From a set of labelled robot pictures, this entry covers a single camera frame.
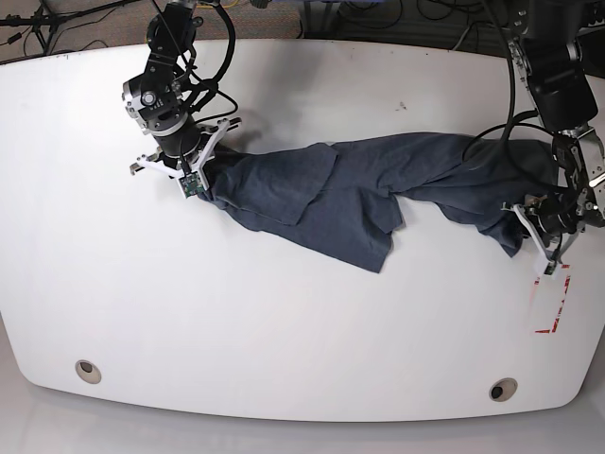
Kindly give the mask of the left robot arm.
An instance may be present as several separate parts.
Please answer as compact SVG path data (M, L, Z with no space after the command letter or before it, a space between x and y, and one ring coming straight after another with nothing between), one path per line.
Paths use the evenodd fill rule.
M507 120L496 139L450 141L461 162L441 178L457 199L441 207L510 256L532 239L537 272L551 275L581 231L604 225L604 144L590 124L598 107L578 38L595 2L504 1L505 21L498 5L481 4L507 61Z

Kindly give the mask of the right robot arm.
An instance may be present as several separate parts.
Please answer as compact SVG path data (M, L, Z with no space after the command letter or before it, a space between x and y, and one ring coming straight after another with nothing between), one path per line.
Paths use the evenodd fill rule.
M142 133L156 141L158 150L142 155L130 166L132 175L144 168L172 179L207 185L220 166L214 165L215 146L234 126L228 120L237 102L219 89L235 51L235 29L219 1L203 4L215 11L228 32L227 50L216 73L203 79L196 73L194 46L202 19L195 15L198 1L156 2L156 16L147 28L149 56L145 70L123 85L122 100Z

